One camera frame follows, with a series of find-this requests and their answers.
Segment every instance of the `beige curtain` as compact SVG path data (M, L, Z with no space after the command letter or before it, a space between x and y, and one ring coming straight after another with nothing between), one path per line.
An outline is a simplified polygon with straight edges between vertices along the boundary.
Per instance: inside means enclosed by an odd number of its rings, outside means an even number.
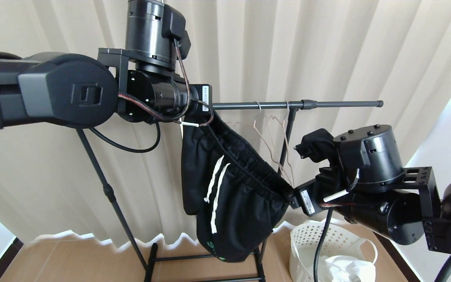
M340 134L387 123L406 164L451 97L451 0L166 3L187 19L189 78L213 85L215 102L384 100L383 108L299 111L290 148L321 127ZM121 0L0 0L0 51L96 58L98 47L124 47L126 10ZM278 157L282 129L266 120L285 113L265 110L258 118ZM252 123L258 111L220 114ZM195 236L195 219L181 202L180 128L162 128L159 147L143 155L87 136L134 235L150 241L162 233L172 243L181 232ZM270 159L251 128L234 128ZM134 148L151 146L156 135L154 127L116 115L99 130ZM317 173L318 164L293 150L289 160L295 184ZM118 246L127 241L75 131L55 125L0 130L0 221L24 242L68 229Z

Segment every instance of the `clothes rack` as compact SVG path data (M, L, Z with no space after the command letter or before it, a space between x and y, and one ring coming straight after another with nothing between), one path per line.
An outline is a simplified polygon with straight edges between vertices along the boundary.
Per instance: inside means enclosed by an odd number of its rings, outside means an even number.
M285 102L245 102L245 103L213 103L214 110L245 110L245 109L289 109L288 113L288 122L286 128L286 141L283 142L283 148L281 149L281 157L280 157L280 165L283 166L285 164L286 154L288 150L287 142L290 142L290 135L292 133L293 123L295 121L295 115L298 110L310 110L315 108L330 108L330 107L382 107L382 101L338 101L338 102L318 102L314 100L300 100L300 101L285 101ZM128 223L121 211L116 197L114 195L114 189L107 182L104 173L102 172L102 168L95 157L92 147L86 138L86 135L83 130L77 129L77 134L83 144L83 147L88 154L88 157L93 164L93 168L95 168L95 172L97 173L100 182L102 183L104 194L111 203L118 219L125 230L130 243L132 244L144 270L145 270L145 278L144 282L151 282L152 273L154 271L154 266L158 261L169 261L169 260L183 260L183 259L202 259L206 257L214 257L214 255L188 255L182 257L156 257L158 244L154 243L151 247L151 252L149 255L149 259L146 262L142 252L140 251L135 238L128 226ZM252 251L251 255L254 255L256 262L257 275L255 277L245 277L245 278L232 278L232 279L221 279L221 280L206 280L200 282L242 282L242 281L260 281L265 282L265 274L263 272L263 255L265 253L265 247L267 246L267 239L262 243L261 249L256 248Z

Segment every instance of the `white cloth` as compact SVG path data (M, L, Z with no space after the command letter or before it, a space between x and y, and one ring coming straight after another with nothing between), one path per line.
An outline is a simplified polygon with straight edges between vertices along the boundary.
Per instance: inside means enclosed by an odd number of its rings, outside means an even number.
M321 282L375 282L375 266L370 261L347 255L320 257L318 279Z

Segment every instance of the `dark brown baseboard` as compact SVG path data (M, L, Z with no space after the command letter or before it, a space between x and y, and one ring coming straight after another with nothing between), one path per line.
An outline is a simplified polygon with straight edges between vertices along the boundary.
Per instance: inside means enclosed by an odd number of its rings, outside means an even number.
M13 243L7 248L6 252L0 258L0 279L8 269L8 266L11 264L16 254L22 248L23 243L18 238L13 240Z
M392 260L396 263L399 270L403 273L406 280L408 282L420 282L419 278L415 273L412 271L410 266L406 263L403 256L398 252L396 247L389 241L388 239L376 234L374 232L374 235L377 237L377 239L381 242L381 244L384 246L385 250L389 253Z

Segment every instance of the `clothes rack rod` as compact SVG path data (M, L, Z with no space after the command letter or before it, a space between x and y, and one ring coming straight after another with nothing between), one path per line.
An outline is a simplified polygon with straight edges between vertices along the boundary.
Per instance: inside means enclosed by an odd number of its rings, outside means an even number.
M245 102L245 103L213 103L215 110L247 110L258 109L286 109L287 102ZM309 110L314 108L341 108L341 107L382 107L384 102L378 101L337 101L318 102L313 100L288 101L289 109Z

